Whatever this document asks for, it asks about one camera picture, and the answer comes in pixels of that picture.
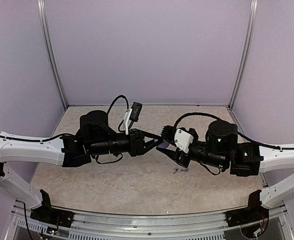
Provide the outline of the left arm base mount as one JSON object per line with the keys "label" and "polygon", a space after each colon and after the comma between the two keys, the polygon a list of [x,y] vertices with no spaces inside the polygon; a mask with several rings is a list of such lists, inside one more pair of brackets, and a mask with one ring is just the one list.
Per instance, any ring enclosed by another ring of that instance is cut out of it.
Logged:
{"label": "left arm base mount", "polygon": [[40,193],[42,197],[41,205],[35,209],[31,209],[30,217],[57,227],[70,228],[74,218],[74,212],[53,208],[49,194],[42,189]]}

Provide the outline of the purple round charging case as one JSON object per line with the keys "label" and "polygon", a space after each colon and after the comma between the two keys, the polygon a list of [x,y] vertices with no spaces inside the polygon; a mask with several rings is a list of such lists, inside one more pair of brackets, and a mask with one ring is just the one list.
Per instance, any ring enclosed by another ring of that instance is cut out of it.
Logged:
{"label": "purple round charging case", "polygon": [[158,145],[159,148],[162,148],[162,149],[166,149],[170,144],[163,140],[163,142],[161,144]]}

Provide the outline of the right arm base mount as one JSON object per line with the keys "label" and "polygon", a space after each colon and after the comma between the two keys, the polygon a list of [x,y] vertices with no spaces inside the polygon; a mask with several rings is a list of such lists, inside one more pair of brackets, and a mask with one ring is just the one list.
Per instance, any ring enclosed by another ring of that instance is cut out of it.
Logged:
{"label": "right arm base mount", "polygon": [[251,193],[246,207],[229,210],[225,213],[228,227],[245,225],[269,217],[269,210],[262,207],[262,201],[260,199],[261,192],[261,190],[257,190]]}

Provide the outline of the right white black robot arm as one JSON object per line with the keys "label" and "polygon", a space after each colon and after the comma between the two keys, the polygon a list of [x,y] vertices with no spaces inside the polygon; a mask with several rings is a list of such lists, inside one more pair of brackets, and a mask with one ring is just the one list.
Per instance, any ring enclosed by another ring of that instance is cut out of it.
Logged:
{"label": "right white black robot arm", "polygon": [[[237,126],[224,120],[209,124],[205,141],[200,141],[193,128],[165,126],[161,137],[176,149],[158,146],[178,165],[187,168],[190,161],[204,168],[217,168],[221,173],[229,170],[238,177],[257,176],[262,173],[294,169],[294,144],[268,145],[254,140],[238,142]],[[253,222],[262,213],[262,208],[271,209],[281,201],[294,196],[294,173],[270,187],[249,195],[248,207],[242,211],[247,222]]]}

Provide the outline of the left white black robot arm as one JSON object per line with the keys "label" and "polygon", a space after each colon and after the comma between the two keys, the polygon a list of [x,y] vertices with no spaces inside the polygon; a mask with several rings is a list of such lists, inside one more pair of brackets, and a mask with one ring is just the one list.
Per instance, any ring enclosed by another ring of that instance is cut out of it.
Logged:
{"label": "left white black robot arm", "polygon": [[24,202],[50,223],[57,217],[49,195],[33,188],[8,166],[8,162],[44,163],[77,168],[101,155],[142,156],[162,143],[160,136],[131,129],[115,132],[108,125],[108,114],[94,110],[80,117],[76,134],[62,133],[51,138],[16,136],[0,132],[0,187]]}

